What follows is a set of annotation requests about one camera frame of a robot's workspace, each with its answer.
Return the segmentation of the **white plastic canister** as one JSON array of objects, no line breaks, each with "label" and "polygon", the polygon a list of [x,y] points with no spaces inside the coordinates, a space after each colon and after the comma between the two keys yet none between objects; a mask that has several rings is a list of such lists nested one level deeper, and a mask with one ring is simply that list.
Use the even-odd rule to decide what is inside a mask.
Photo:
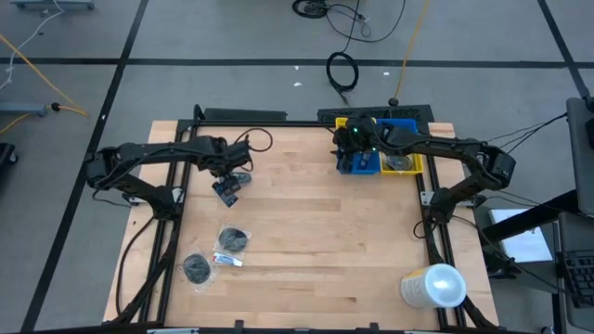
[{"label": "white plastic canister", "polygon": [[400,293],[415,308],[455,308],[467,297],[467,285],[458,269],[437,263],[403,276]]}]

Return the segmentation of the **black keyboard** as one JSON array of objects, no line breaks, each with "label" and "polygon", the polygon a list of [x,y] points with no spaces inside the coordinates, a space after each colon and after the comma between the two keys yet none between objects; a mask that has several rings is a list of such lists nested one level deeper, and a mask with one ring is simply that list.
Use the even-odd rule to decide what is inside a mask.
[{"label": "black keyboard", "polygon": [[576,308],[594,308],[594,250],[562,253],[562,273]]}]

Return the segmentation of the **white sheet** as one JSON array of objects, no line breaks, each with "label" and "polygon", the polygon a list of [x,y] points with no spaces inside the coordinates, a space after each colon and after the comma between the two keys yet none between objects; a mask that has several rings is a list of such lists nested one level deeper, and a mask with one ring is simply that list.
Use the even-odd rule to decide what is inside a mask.
[{"label": "white sheet", "polygon": [[[526,209],[491,209],[488,211],[494,225],[523,212],[526,212]],[[540,227],[503,239],[500,244],[504,252],[516,263],[552,261],[549,246]]]}]

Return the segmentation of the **black rectangular block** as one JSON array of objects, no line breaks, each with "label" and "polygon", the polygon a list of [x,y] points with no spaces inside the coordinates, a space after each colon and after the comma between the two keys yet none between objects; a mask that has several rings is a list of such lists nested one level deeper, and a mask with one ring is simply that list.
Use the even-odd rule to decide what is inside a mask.
[{"label": "black rectangular block", "polygon": [[205,119],[233,122],[281,122],[287,120],[285,111],[258,109],[206,109]]}]

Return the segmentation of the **dark blue sachet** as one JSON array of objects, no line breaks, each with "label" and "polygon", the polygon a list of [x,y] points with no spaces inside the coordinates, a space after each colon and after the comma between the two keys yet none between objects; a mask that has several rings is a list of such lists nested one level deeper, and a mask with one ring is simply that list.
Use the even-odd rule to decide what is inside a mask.
[{"label": "dark blue sachet", "polygon": [[221,181],[216,181],[212,184],[212,188],[228,208],[232,207],[237,202],[238,197],[236,193],[240,190],[240,186],[234,186],[232,184],[231,189],[224,189]]}]

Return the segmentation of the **black caster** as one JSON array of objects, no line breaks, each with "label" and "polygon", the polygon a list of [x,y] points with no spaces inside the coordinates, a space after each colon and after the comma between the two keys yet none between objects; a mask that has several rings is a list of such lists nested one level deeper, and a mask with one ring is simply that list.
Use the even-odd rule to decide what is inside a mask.
[{"label": "black caster", "polygon": [[0,166],[15,164],[18,160],[19,158],[14,145],[0,143]]}]

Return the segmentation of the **black metal beam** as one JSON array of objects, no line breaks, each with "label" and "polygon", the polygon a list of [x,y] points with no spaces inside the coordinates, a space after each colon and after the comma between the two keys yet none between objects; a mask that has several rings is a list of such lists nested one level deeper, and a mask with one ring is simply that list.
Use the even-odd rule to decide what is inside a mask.
[{"label": "black metal beam", "polygon": [[484,228],[481,236],[482,242],[491,241],[495,243],[517,236],[527,230],[556,220],[561,212],[580,213],[575,189]]}]

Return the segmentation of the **grey desk panel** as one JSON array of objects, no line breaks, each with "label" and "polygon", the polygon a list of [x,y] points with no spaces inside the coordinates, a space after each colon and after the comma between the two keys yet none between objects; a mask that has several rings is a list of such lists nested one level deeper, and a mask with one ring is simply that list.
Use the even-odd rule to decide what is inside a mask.
[{"label": "grey desk panel", "polygon": [[571,97],[565,102],[572,150],[575,190],[581,212],[594,216],[594,148],[588,141],[586,123],[594,120],[582,98]]}]

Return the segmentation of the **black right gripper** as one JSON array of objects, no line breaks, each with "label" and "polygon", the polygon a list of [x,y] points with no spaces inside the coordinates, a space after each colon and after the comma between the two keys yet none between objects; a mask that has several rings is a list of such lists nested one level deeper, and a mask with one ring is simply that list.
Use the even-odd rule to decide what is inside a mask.
[{"label": "black right gripper", "polygon": [[345,160],[342,153],[337,154],[337,170],[340,174],[351,174],[355,152],[370,153],[376,151],[374,137],[376,120],[369,116],[348,118],[346,129],[333,130],[332,143],[336,146],[333,151],[346,152]]}]

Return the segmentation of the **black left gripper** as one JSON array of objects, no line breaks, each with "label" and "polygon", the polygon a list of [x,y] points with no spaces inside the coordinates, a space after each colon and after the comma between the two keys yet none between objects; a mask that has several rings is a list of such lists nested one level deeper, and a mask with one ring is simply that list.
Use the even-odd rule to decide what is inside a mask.
[{"label": "black left gripper", "polygon": [[213,168],[213,175],[221,177],[221,184],[224,189],[231,189],[234,186],[240,186],[241,175],[233,173],[233,170],[240,168],[245,172],[253,170],[252,157],[250,155],[250,144],[248,140],[241,140],[229,145],[225,140],[217,143],[216,152],[220,154]]}]

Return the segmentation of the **grey metal floor bar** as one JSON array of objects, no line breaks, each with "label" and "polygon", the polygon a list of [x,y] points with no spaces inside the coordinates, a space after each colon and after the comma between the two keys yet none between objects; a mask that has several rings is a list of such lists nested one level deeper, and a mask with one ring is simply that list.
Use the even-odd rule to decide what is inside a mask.
[{"label": "grey metal floor bar", "polygon": [[48,113],[48,107],[38,103],[0,102],[0,113],[24,113],[45,117]]},{"label": "grey metal floor bar", "polygon": [[89,10],[93,10],[95,8],[95,0],[8,0],[8,2],[20,9],[26,9],[31,6],[39,6],[43,8],[82,6]]}]

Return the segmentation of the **black perforated plate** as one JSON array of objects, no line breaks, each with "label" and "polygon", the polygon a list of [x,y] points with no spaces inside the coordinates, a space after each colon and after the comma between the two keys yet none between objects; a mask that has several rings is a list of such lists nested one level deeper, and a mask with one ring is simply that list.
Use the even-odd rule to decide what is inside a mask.
[{"label": "black perforated plate", "polygon": [[320,109],[317,112],[317,120],[319,122],[334,122],[336,118],[359,118],[363,116],[376,119],[413,119],[419,122],[434,121],[433,111],[430,105]]}]

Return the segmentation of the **black aluminium table frame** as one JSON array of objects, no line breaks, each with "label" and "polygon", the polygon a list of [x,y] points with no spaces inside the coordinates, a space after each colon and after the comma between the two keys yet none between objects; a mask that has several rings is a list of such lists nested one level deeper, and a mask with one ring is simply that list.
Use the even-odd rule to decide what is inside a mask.
[{"label": "black aluminium table frame", "polygon": [[[471,323],[461,310],[415,309],[400,294],[401,278],[429,262],[420,229],[420,192],[453,186],[458,161],[428,161],[420,176],[342,175],[331,135],[316,122],[237,125],[206,122],[202,135],[255,147],[252,181],[228,208],[213,178],[177,170],[187,201],[170,273],[158,280],[148,318],[170,327],[436,330]],[[204,290],[182,271],[195,252],[210,255],[223,225],[252,233],[242,267],[217,269]]]}]

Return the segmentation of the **small white toothpaste tube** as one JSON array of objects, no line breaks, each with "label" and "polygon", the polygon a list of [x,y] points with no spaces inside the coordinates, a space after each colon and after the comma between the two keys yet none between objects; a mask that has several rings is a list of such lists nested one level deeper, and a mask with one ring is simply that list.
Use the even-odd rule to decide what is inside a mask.
[{"label": "small white toothpaste tube", "polygon": [[230,255],[226,255],[220,252],[215,252],[213,254],[213,262],[216,264],[227,265],[227,266],[235,266],[235,267],[242,267],[243,262],[238,258],[235,258]]}]

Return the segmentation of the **blue plastic basket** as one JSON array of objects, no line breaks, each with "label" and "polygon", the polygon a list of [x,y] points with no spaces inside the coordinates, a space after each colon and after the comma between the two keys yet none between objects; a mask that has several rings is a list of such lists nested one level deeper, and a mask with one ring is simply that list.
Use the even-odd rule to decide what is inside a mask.
[{"label": "blue plastic basket", "polygon": [[[337,154],[338,153],[342,153],[344,155],[344,160],[345,160],[345,155],[347,154],[346,152],[343,151],[337,151],[335,153],[336,158],[337,158]],[[380,163],[380,154],[377,151],[373,151],[370,152],[371,153],[371,159],[369,162],[369,165],[367,167],[367,169],[363,170],[359,168],[359,162],[361,161],[361,156],[363,154],[363,152],[355,152],[354,154],[354,160],[353,160],[353,170],[351,174],[367,174],[367,175],[371,175],[371,174],[376,174],[379,173],[381,170],[381,163]]]},{"label": "blue plastic basket", "polygon": [[378,119],[380,139],[391,146],[403,146],[419,138],[416,122],[412,119]]}]

